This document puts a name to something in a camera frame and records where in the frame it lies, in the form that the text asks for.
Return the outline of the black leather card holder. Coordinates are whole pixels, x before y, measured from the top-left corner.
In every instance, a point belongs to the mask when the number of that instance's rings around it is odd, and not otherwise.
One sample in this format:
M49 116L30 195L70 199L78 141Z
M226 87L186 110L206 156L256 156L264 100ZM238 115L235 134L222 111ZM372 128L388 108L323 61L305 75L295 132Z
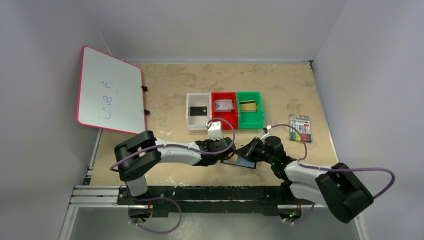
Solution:
M235 150L242 147L242 146L243 145L234 143L233 146L232 146L233 152L231 152L229 155L227 155L220 162L223 163L223 164L237 166L237 167L243 167L243 168L248 168L248 169L256 169L257 164L255 162L248 161L247 159L245 159L245 158L243 158L242 156L239 156L239 155L238 155L237 162L229 162L228 161L232 156L237 155L237 154L235 154Z

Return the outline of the gold VIP card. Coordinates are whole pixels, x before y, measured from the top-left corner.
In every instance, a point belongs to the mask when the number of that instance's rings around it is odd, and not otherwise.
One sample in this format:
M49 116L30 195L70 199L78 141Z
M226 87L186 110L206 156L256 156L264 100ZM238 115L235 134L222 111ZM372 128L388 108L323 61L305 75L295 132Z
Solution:
M238 155L233 155L228 161L230 162L230 163L236 163L237 162L237 160L238 160Z
M256 112L258 109L257 103L254 99L243 100L239 102L239 110L243 113Z

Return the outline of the silver VIP card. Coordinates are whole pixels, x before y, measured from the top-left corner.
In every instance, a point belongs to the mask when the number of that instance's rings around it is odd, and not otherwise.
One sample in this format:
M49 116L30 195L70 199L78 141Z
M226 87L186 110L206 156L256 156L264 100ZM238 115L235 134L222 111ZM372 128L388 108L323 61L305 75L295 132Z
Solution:
M214 100L214 110L216 112L230 112L234 110L234 103L231 99Z

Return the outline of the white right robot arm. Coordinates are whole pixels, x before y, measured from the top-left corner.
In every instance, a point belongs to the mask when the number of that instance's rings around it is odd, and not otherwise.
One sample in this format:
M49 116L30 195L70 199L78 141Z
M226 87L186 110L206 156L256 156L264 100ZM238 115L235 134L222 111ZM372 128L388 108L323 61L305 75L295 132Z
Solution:
M285 152L281 139L269 136L254 138L235 154L252 163L270 164L274 175L281 179L282 195L286 199L308 200L326 206L342 223L348 223L374 203L374 197L344 163L330 167L301 166Z

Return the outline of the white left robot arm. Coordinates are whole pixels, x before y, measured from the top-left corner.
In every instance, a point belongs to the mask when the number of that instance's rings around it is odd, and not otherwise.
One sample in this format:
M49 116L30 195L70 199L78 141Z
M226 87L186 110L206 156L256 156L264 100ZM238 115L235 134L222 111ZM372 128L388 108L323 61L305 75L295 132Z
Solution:
M181 163L208 167L225 160L236 147L235 138L197 140L190 143L165 141L156 138L151 130L116 145L116 163L109 169L119 174L134 197L148 192L145 174L160 163Z

